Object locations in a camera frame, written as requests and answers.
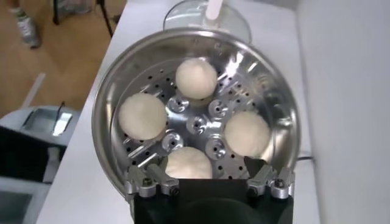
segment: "white table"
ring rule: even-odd
[[[122,13],[79,123],[38,218],[38,224],[132,223],[129,205],[111,185],[96,157],[91,135],[93,99],[114,59],[137,40],[162,29],[165,13],[177,1],[132,1]],[[301,155],[311,155],[302,83],[296,16],[259,2],[233,2],[252,29],[253,44],[284,74],[296,97],[302,123]],[[313,164],[296,166],[294,223],[319,223]]]

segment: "perforated steamer tray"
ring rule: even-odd
[[[176,69],[188,58],[208,61],[218,71],[214,94],[186,99],[177,90]],[[135,93],[150,93],[165,105],[166,130],[155,139],[135,141],[118,124],[118,109]],[[261,158],[275,168],[292,167],[299,148],[297,109],[287,84],[253,47],[217,31],[172,29],[129,47],[108,70],[93,109],[93,138],[107,176],[124,195],[129,165],[143,167],[182,146],[203,151],[213,178],[247,178],[243,158],[223,137],[226,122],[237,111],[255,111],[271,129]]]

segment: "metal clamp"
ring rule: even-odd
[[[156,182],[147,177],[137,166],[130,166],[127,173],[127,193],[138,193],[143,198],[153,197],[156,194]]]
[[[179,180],[168,176],[156,164],[149,165],[146,173],[160,184],[163,194],[170,196],[179,194]]]
[[[268,181],[273,180],[277,173],[270,165],[263,165],[260,171],[247,180],[248,196],[259,197],[264,194]]]
[[[287,199],[294,196],[295,173],[283,167],[278,177],[271,183],[271,196],[278,199]]]

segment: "steamed bun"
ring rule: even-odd
[[[217,72],[208,62],[192,58],[177,68],[176,85],[184,96],[200,100],[213,94]]]
[[[157,137],[165,128],[165,105],[155,96],[137,93],[127,98],[119,109],[119,125],[133,139]]]
[[[210,179],[213,177],[211,162],[198,149],[183,147],[168,155],[166,174],[181,179]]]
[[[227,145],[240,156],[259,157],[268,146],[270,130],[254,112],[236,113],[224,130]]]

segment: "sneaker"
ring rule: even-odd
[[[30,48],[37,48],[41,45],[37,29],[30,17],[24,16],[22,18],[18,18],[18,27],[23,42],[25,42]]]

